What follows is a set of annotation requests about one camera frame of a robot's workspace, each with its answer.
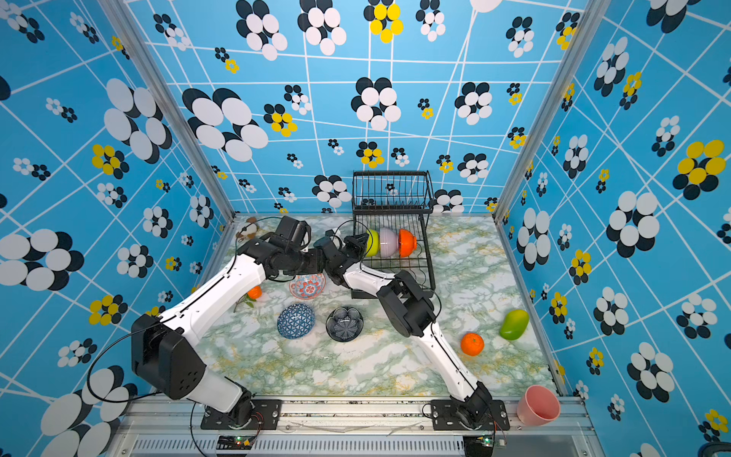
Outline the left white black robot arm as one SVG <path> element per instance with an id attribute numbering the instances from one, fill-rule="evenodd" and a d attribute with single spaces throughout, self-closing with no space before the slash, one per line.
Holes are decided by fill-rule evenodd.
<path id="1" fill-rule="evenodd" d="M 279 275 L 320 273 L 324 257 L 306 247 L 311 228 L 288 216 L 274 232 L 247 240 L 198 291 L 157 317 L 132 326 L 131 368 L 172 400 L 188 399 L 245 420 L 251 395 L 199 356 L 196 347 L 218 319 L 251 289 Z"/>

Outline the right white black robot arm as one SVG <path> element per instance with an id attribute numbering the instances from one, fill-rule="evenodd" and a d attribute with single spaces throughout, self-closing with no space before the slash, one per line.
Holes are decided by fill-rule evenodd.
<path id="1" fill-rule="evenodd" d="M 364 240 L 355 236 L 338 243 L 323 237 L 306 251 L 316 270 L 327 274 L 334 284 L 378 299 L 392 327 L 413 338 L 441 375 L 455 415 L 465 427 L 476 430 L 487 420 L 496 420 L 491 393 L 445 339 L 431 301 L 433 294 L 422 289 L 406 270 L 388 273 L 365 266 L 364 253 Z"/>

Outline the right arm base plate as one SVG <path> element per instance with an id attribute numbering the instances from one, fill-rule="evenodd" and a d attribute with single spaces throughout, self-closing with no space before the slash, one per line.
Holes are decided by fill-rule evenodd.
<path id="1" fill-rule="evenodd" d="M 462 422 L 456 403 L 452 400 L 433 399 L 429 407 L 428 417 L 436 431 L 508 431 L 511 428 L 506 405 L 501 400 L 490 402 L 482 422 L 476 426 L 468 426 Z"/>

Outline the red white patterned bowl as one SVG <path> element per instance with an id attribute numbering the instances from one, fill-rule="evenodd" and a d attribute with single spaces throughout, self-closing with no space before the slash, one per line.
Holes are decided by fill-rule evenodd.
<path id="1" fill-rule="evenodd" d="M 324 292 L 326 285 L 322 273 L 299 275 L 289 283 L 289 291 L 298 300 L 312 300 Z"/>

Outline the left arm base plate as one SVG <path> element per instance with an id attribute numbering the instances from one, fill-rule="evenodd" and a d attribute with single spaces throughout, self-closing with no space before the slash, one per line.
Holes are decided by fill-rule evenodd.
<path id="1" fill-rule="evenodd" d="M 276 430 L 283 401 L 278 399 L 249 399 L 231 412 L 206 407 L 202 430 Z"/>

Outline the lilac plastic bowl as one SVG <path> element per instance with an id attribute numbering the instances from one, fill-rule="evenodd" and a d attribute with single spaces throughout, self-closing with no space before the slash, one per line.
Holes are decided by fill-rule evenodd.
<path id="1" fill-rule="evenodd" d="M 399 235 L 391 228 L 381 228 L 379 232 L 380 249 L 382 258 L 390 258 L 399 251 Z"/>

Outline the orange plastic bowl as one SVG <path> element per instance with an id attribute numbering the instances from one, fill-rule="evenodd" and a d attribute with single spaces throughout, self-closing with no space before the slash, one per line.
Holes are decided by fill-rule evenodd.
<path id="1" fill-rule="evenodd" d="M 409 256 L 411 256 L 418 248 L 417 238 L 412 232 L 405 228 L 401 228 L 401 230 L 399 230 L 398 241 L 399 256 L 401 258 L 409 258 Z"/>

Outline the lime green bowl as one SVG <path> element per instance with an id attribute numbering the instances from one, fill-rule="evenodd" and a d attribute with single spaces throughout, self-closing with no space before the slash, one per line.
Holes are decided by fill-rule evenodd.
<path id="1" fill-rule="evenodd" d="M 367 235 L 369 236 L 369 239 L 365 246 L 365 257 L 370 258 L 376 256 L 380 252 L 381 237 L 380 232 L 378 232 L 378 230 L 373 230 L 372 228 L 367 230 Z"/>

